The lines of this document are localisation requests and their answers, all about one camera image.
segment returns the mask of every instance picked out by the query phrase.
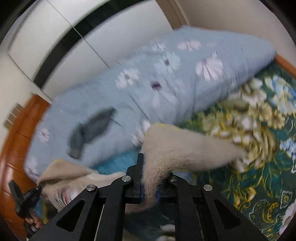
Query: blue sheet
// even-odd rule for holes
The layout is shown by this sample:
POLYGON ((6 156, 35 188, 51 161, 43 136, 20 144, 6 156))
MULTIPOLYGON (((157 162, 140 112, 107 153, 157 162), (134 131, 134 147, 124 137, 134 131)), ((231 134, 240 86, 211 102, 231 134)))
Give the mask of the blue sheet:
POLYGON ((24 169, 38 176, 58 158, 87 167, 140 146, 150 124, 178 124, 237 90, 274 58, 257 37, 183 27, 56 97, 36 128, 24 169), (116 113, 107 131, 69 157, 69 136, 100 110, 116 113))

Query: bed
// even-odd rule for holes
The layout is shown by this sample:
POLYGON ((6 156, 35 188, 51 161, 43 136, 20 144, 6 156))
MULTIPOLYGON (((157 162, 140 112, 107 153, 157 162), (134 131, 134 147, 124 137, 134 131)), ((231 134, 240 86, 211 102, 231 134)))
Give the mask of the bed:
MULTIPOLYGON (((166 16, 175 28, 183 23, 178 20, 179 16, 173 18, 173 20, 170 20, 172 16, 169 16, 169 14, 166 14, 166 16)), ((285 59, 277 55, 274 61, 296 78, 296 69, 285 59)), ((26 232, 23 227, 23 220, 15 214, 14 201, 8 188, 8 182, 11 179, 15 180, 23 192, 27 191, 28 188, 35 187, 34 182, 26 176, 23 165, 36 125, 42 120, 43 114, 49 106, 49 103, 37 95, 34 95, 28 101, 10 129, 0 157, 1 214, 15 235, 22 239, 25 238, 26 232)))

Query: hand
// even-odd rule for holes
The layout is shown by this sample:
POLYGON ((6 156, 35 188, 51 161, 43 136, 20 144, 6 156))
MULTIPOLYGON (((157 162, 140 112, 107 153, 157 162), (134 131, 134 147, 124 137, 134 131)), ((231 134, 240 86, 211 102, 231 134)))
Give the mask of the hand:
POLYGON ((167 224, 160 226, 160 230, 164 233, 164 235, 159 236, 155 241, 176 241, 175 225, 167 224))
POLYGON ((35 211, 31 212, 32 218, 25 218, 29 224, 35 224, 35 228, 39 229, 43 226, 42 220, 38 217, 35 211))

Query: white flower print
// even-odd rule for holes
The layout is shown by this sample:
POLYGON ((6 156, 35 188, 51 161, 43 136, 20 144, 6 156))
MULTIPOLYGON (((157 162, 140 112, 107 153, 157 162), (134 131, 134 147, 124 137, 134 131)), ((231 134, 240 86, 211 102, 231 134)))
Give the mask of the white flower print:
POLYGON ((37 181, 38 179, 38 170, 37 170, 37 158, 30 156, 26 163, 26 174, 33 180, 37 181))
POLYGON ((158 78, 149 84, 147 82, 144 82, 143 84, 145 86, 146 94, 140 98, 140 101, 150 103, 154 109, 160 107, 161 97, 164 97, 172 105, 176 105, 179 102, 177 98, 178 93, 185 93, 183 82, 178 80, 175 83, 171 81, 169 86, 162 78, 158 78))
POLYGON ((287 156, 293 160, 291 173, 296 173, 296 142, 292 138, 281 141, 279 148, 287 153, 287 156))
POLYGON ((48 113, 46 113, 45 115, 42 116, 41 121, 44 122, 47 118, 48 118, 48 113))
POLYGON ((124 69, 122 73, 118 75, 116 81, 116 87, 118 89, 125 89, 128 85, 133 85, 135 80, 139 79, 140 72, 138 69, 124 69))
POLYGON ((42 128, 39 132, 38 132, 38 137, 39 140, 43 143, 46 143, 49 141, 49 131, 46 128, 42 128))
POLYGON ((203 75, 206 81, 218 80, 223 76, 223 63, 217 58, 217 52, 214 52, 212 57, 198 62, 195 70, 197 75, 203 75))
POLYGON ((281 205, 280 205, 280 209, 285 208, 289 205, 289 202, 292 199, 292 192, 289 191, 283 191, 281 193, 281 205))
POLYGON ((152 49, 152 51, 161 53, 165 49, 165 44, 164 43, 156 43, 151 47, 151 49, 152 49))
POLYGON ((200 47, 201 47, 201 43, 196 40, 182 42, 177 45, 177 48, 179 50, 189 50, 189 51, 192 51, 192 49, 199 50, 200 47))
POLYGON ((275 94, 268 101, 284 115, 292 115, 296 113, 296 92, 288 84, 285 79, 274 75, 265 77, 266 86, 271 89, 275 94))
POLYGON ((181 65, 181 59, 175 53, 167 53, 163 58, 159 59, 158 63, 154 64, 158 74, 171 74, 178 70, 181 65))
POLYGON ((262 85, 262 80, 252 78, 247 83, 242 85, 237 92, 231 93, 228 96, 228 99, 233 100, 242 98, 251 106, 256 106, 257 104, 260 105, 267 98, 266 92, 261 89, 262 85))
POLYGON ((143 120, 142 125, 139 123, 136 126, 137 135, 132 135, 131 142, 136 146, 142 145, 145 140, 145 133, 151 126, 151 123, 148 120, 143 120))

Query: black trim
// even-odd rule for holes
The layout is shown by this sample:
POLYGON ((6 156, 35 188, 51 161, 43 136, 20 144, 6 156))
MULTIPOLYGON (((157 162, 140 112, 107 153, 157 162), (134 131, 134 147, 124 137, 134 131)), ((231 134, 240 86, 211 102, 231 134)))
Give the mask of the black trim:
POLYGON ((144 0, 110 0, 81 20, 58 42, 39 69, 34 83, 42 89, 50 74, 67 52, 95 27, 116 13, 144 0))
POLYGON ((18 17, 21 16, 35 1, 36 0, 15 0, 13 2, 2 1, 0 5, 0 44, 18 17))
POLYGON ((11 231, 7 223, 5 222, 4 218, 2 217, 0 213, 0 237, 1 240, 6 240, 6 241, 19 241, 14 233, 11 231))
POLYGON ((75 31, 75 29, 71 28, 69 32, 67 32, 67 34, 58 42, 58 44, 45 59, 37 75, 35 76, 34 83, 40 89, 42 89, 48 77, 58 65, 58 63, 80 39, 81 36, 75 31))
POLYGON ((285 27, 293 42, 296 44, 296 18, 294 13, 293 4, 288 3, 290 8, 287 7, 287 0, 260 0, 274 15, 280 20, 285 27))

